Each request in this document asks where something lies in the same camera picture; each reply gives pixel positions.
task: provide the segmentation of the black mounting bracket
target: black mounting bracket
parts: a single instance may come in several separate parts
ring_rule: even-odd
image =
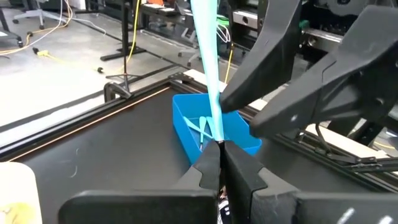
[[[125,88],[117,83],[107,83],[104,86],[104,100],[105,103],[116,98],[119,95],[123,99],[128,99],[132,96]]]

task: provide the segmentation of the black bracket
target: black bracket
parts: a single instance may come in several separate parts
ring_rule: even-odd
[[[182,72],[177,72],[173,75],[169,75],[169,79],[171,80],[180,80],[182,83],[189,83],[194,81],[194,79]]]
[[[116,98],[116,95],[119,95],[123,99],[128,99],[132,95],[129,93],[126,89],[121,87],[120,85],[116,83],[107,83],[104,86],[104,99],[105,103],[114,100]]]

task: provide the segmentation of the black table surface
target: black table surface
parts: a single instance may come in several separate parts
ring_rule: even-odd
[[[172,125],[174,94],[167,90],[20,159],[35,172],[44,224],[56,223],[63,202],[84,190],[173,185],[189,168]],[[274,141],[265,140],[256,158],[301,190],[368,191]]]

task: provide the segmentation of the yellow cable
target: yellow cable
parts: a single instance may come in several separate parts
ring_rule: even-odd
[[[56,61],[58,63],[64,64],[64,65],[68,65],[68,66],[71,66],[71,67],[76,67],[76,68],[83,68],[84,67],[84,68],[86,68],[84,65],[75,64],[73,62],[68,62],[66,60],[62,60],[62,59],[59,59],[57,57],[54,57],[53,55],[50,55],[48,50],[41,50],[41,51],[37,52],[37,56],[39,56],[39,57],[47,57],[47,58],[50,58],[50,59],[52,59],[52,60],[54,60],[54,61]],[[99,68],[90,68],[90,69],[92,69],[92,70],[94,70],[94,71],[96,71],[98,73],[103,73],[103,69],[101,67],[99,67]]]
[[[224,79],[225,83],[227,83],[227,81],[228,81],[229,68],[231,67],[232,54],[234,52],[233,47],[234,47],[234,44],[231,44],[231,50],[229,51],[228,67],[226,68],[225,79]]]
[[[381,143],[378,143],[378,142],[373,142],[373,144],[376,144],[376,145],[381,146],[381,147],[385,147],[386,149],[395,149],[395,147],[393,147],[393,146],[388,146],[388,145],[381,144]]]
[[[137,23],[138,23],[138,11],[139,11],[139,6],[141,4],[140,0],[137,0],[137,6],[136,6],[136,12],[134,13],[134,27],[133,27],[133,34],[132,34],[132,44],[131,44],[131,49],[130,49],[130,53],[129,53],[129,57],[126,60],[126,63],[129,63],[131,57],[132,57],[132,53],[134,51],[134,47],[136,46],[136,37],[137,37]],[[120,67],[117,72],[119,72],[120,70],[122,70],[124,68],[124,65],[122,67]]]
[[[69,5],[69,1],[66,0],[65,2],[67,4],[67,8],[68,8],[68,20],[65,23],[65,25],[59,26],[57,28],[56,27],[51,27],[51,28],[47,28],[47,29],[43,29],[43,30],[36,30],[36,31],[33,31],[32,34],[38,34],[38,33],[41,33],[41,32],[47,31],[47,30],[50,30],[50,32],[51,32],[51,30],[53,30],[54,28],[59,29],[59,28],[66,27],[69,24],[69,22],[71,21],[71,19],[72,19],[72,16],[71,16],[72,9],[71,9],[71,7]],[[23,47],[18,48],[18,49],[3,50],[3,51],[0,51],[0,54],[1,55],[9,55],[9,54],[13,54],[13,53],[16,53],[16,52],[20,52],[21,50],[27,49],[28,47],[30,47],[30,45],[29,45],[30,37],[31,37],[31,34],[26,35],[26,43],[25,43],[25,45]]]

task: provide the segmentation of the blue plastic tray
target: blue plastic tray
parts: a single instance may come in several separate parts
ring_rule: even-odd
[[[191,164],[194,164],[201,154],[200,133],[189,128],[183,117],[199,127],[201,116],[211,116],[208,94],[181,94],[173,97],[173,125]],[[261,140],[250,135],[249,125],[237,111],[223,114],[223,125],[226,140],[234,141],[250,155],[258,151]],[[211,135],[208,124],[205,131]],[[209,141],[211,139],[204,137],[202,149]]]

